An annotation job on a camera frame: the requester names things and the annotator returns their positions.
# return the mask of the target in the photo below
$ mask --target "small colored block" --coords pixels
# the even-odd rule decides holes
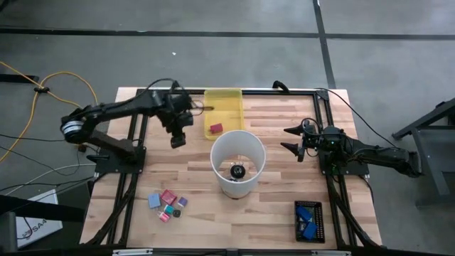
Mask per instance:
[[[307,209],[305,209],[304,207],[302,206],[299,206],[297,208],[297,215],[302,218],[305,222],[308,222],[313,216],[311,215],[310,212],[307,211]]]
[[[173,202],[175,202],[176,199],[177,199],[177,196],[174,195],[174,193],[172,193],[172,191],[170,191],[170,190],[166,189],[161,194],[161,200],[163,200],[165,203],[169,204],[170,206],[173,204]]]
[[[164,207],[164,212],[168,213],[168,214],[172,214],[173,213],[173,207],[170,206],[170,205],[165,206]]]
[[[174,210],[172,213],[172,216],[178,218],[178,217],[180,217],[181,214],[182,214],[182,212],[180,210]]]
[[[187,203],[188,203],[188,200],[186,200],[186,198],[184,198],[184,197],[180,197],[180,200],[178,200],[178,202],[177,202],[178,206],[180,206],[182,208],[185,207]]]
[[[161,202],[159,200],[159,194],[153,193],[149,195],[149,207],[150,209],[156,208],[161,206]]]
[[[301,235],[308,239],[311,240],[314,237],[314,234],[316,234],[316,230],[318,229],[318,226],[314,223],[308,223],[306,225],[305,230],[301,233]]]
[[[160,213],[160,214],[158,215],[158,217],[159,217],[159,219],[160,219],[161,221],[163,221],[163,222],[168,222],[169,219],[171,218],[171,216],[169,216],[169,215],[167,215],[167,214],[165,214],[165,213]]]
[[[210,133],[212,133],[212,134],[222,132],[222,131],[223,131],[223,125],[221,123],[210,126]]]

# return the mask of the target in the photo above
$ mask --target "wooden table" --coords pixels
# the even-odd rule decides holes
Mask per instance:
[[[136,87],[121,87],[116,101],[133,97],[136,91]],[[348,101],[346,90],[336,92]],[[193,98],[200,100],[203,96]],[[356,138],[351,110],[335,95],[330,94],[330,101],[335,125],[343,128],[348,136]],[[170,135],[157,118],[149,120],[145,141],[146,167],[136,190],[128,247],[336,248],[327,185],[320,174],[319,161],[305,156],[304,162],[298,163],[293,154],[279,145],[280,142],[298,142],[297,136],[283,132],[283,128],[296,126],[305,117],[316,118],[313,100],[308,96],[247,95],[243,98],[243,106],[245,129],[256,134],[266,146],[267,164],[258,187],[240,200],[230,199],[220,190],[210,167],[213,142],[204,137],[203,115],[194,118],[192,127],[184,128],[186,145],[177,149],[171,148]],[[126,138],[129,123],[130,118],[111,121],[108,134],[118,139]],[[81,242],[92,238],[112,212],[118,178],[118,174],[107,174],[96,183]],[[368,187],[357,176],[347,176],[346,185],[353,215],[367,234],[380,244]],[[172,218],[168,223],[158,219],[156,211],[149,209],[147,201],[150,193],[158,193],[165,188],[188,199],[182,216]],[[323,203],[326,243],[295,241],[295,200]],[[340,213],[343,237],[348,241],[342,216]],[[123,216],[120,216],[117,227],[121,228],[122,223]]]

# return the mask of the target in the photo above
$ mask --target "concrete floor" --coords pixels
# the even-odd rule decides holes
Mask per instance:
[[[320,0],[320,5],[327,33],[455,33],[451,0]],[[0,13],[0,26],[318,31],[311,0],[18,0]],[[352,106],[386,137],[455,95],[455,41],[328,40],[328,49],[337,88],[347,89]],[[186,87],[270,87],[274,80],[289,87],[327,87],[321,56],[319,39],[305,38],[0,35],[0,60],[42,78],[60,70],[75,72],[91,82],[101,102],[113,101],[119,86],[144,86],[163,77],[178,79]],[[0,67],[0,73],[10,71]],[[48,84],[61,97],[92,103],[90,92],[76,79],[61,77]],[[0,107],[9,111],[0,112],[0,133],[18,135],[28,119],[33,91],[29,85],[5,83],[1,88]],[[72,110],[46,95],[40,97],[26,136],[61,138],[60,117]],[[355,123],[362,141],[386,145],[358,118]],[[11,142],[0,138],[2,146]],[[415,148],[410,138],[397,144]],[[65,142],[22,141],[15,150],[53,167],[77,163],[74,147]],[[80,159],[87,162],[82,154]],[[11,154],[0,164],[0,188],[45,171]],[[414,206],[422,194],[433,192],[428,177],[410,179],[376,166],[370,171],[384,245],[455,254],[455,209]],[[76,180],[92,173],[93,168],[81,168],[74,176],[50,174],[41,182]],[[28,198],[43,189],[48,187],[23,188],[14,195]]]

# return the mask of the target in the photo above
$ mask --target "white cylindrical container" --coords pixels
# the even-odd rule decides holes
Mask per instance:
[[[246,156],[255,164],[257,173],[246,181],[230,181],[219,168],[221,163],[234,155]],[[236,130],[219,136],[210,151],[210,163],[223,192],[231,198],[242,198],[253,190],[264,170],[266,152],[262,142],[251,132]]]

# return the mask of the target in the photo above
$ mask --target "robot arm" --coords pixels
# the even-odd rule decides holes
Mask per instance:
[[[322,133],[316,134],[310,119],[303,119],[298,127],[285,129],[285,132],[301,136],[300,144],[281,143],[294,153],[298,161],[304,160],[306,149],[323,151],[326,166],[346,166],[351,161],[362,164],[374,164],[395,169],[401,174],[412,178],[421,176],[417,153],[396,147],[381,147],[362,143],[352,139],[337,127],[328,126]]]
[[[193,101],[185,90],[174,91],[177,87],[180,86],[174,81],[169,92],[145,90],[123,102],[76,109],[61,119],[60,130],[67,142],[74,144],[87,142],[108,149],[119,157],[134,158],[135,150],[131,140],[112,138],[95,130],[95,127],[100,122],[144,114],[159,118],[166,131],[172,134],[172,148],[183,146],[186,143],[183,128],[193,125],[193,115],[189,112],[193,109]]]

